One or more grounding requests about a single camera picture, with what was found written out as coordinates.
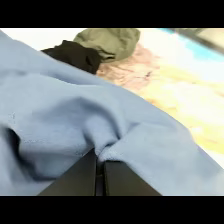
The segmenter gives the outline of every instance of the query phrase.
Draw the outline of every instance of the black cloth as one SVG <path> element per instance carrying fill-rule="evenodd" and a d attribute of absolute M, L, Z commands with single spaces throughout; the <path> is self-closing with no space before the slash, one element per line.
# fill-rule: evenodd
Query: black cloth
<path fill-rule="evenodd" d="M 96 50 L 83 47 L 78 43 L 67 40 L 63 40 L 62 44 L 59 46 L 42 50 L 42 52 L 56 60 L 65 62 L 92 74 L 96 74 L 101 61 Z"/>

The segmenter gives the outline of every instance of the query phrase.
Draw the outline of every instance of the blue object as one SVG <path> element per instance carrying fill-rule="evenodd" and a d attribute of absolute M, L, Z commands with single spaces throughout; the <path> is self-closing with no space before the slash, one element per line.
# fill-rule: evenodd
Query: blue object
<path fill-rule="evenodd" d="M 0 32 L 0 195 L 37 195 L 92 148 L 162 195 L 224 195 L 188 130 L 131 92 Z"/>

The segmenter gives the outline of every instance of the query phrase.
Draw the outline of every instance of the gray-green fabric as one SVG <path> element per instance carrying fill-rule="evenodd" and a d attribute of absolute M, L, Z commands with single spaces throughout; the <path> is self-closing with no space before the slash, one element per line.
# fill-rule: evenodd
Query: gray-green fabric
<path fill-rule="evenodd" d="M 102 62 L 112 62 L 131 56 L 139 37 L 136 28 L 89 28 L 79 33 L 74 42 L 97 50 Z"/>

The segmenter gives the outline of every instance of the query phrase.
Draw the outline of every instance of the green garment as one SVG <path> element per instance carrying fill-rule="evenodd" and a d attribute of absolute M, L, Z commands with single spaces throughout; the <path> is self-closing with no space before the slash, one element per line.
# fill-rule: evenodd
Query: green garment
<path fill-rule="evenodd" d="M 89 28 L 79 33 L 74 42 L 98 51 L 102 62 L 129 57 L 140 37 L 135 28 Z"/>

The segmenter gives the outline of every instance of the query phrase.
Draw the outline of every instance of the blue cloth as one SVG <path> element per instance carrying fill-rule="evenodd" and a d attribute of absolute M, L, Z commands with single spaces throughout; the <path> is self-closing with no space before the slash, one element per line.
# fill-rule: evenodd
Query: blue cloth
<path fill-rule="evenodd" d="M 37 195 L 92 148 L 162 195 L 224 195 L 223 169 L 179 122 L 3 32 L 0 102 L 0 195 Z"/>

